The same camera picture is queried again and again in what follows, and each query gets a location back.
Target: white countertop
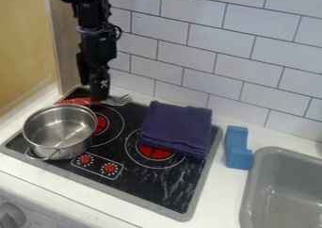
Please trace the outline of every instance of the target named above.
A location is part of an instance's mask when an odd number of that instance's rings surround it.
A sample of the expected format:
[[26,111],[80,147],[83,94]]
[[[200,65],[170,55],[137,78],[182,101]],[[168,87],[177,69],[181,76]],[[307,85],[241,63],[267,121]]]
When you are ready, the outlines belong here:
[[[136,102],[146,105],[153,100],[150,96],[129,90],[120,88],[112,90],[114,95],[123,93],[130,93]],[[56,86],[53,85],[2,117],[0,143],[15,134],[30,114],[39,108],[51,105],[60,97]],[[224,131],[228,125],[248,127],[250,131],[248,145],[253,151],[266,146],[279,146],[306,155],[322,156],[322,143],[216,115],[214,115],[214,123]],[[223,151],[221,142],[195,215],[188,222],[168,219],[3,154],[0,154],[0,187],[10,187],[13,192],[20,193],[38,204],[66,213],[92,227],[240,228],[238,213],[248,173],[226,168]]]

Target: gray sink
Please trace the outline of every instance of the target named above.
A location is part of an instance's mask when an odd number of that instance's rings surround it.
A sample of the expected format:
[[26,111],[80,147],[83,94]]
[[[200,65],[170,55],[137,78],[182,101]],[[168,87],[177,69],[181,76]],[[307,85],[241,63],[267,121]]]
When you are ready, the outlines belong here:
[[321,228],[322,160],[282,148],[255,153],[241,228]]

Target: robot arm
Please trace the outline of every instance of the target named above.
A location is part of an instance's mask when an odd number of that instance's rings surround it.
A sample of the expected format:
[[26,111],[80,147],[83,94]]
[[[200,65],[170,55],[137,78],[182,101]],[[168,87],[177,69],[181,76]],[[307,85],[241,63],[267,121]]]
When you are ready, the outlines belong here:
[[121,29],[108,21],[111,16],[108,0],[61,0],[72,4],[78,19],[76,30],[81,36],[76,55],[82,85],[89,84],[91,98],[106,99],[109,95],[108,62],[117,57],[117,40]]

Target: toy stove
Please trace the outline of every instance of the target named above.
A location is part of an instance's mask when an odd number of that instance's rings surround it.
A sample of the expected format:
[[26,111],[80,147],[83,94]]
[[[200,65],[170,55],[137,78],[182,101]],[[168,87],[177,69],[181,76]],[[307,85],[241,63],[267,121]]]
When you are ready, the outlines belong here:
[[[76,89],[67,98],[88,96],[87,90]],[[72,160],[41,162],[26,158],[28,143],[21,132],[1,150],[41,168],[50,164],[50,171],[58,175],[172,219],[191,219],[221,139],[220,129],[213,127],[212,150],[206,159],[200,159],[139,145],[137,135],[146,106],[132,103],[92,110],[98,118],[92,146]]]

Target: folded cloth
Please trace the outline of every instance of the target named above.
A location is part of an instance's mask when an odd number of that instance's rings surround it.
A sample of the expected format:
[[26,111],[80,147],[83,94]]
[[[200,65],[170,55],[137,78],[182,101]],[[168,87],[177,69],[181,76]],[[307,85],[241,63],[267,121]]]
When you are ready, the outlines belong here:
[[139,142],[204,158],[211,146],[211,117],[209,109],[151,102]]

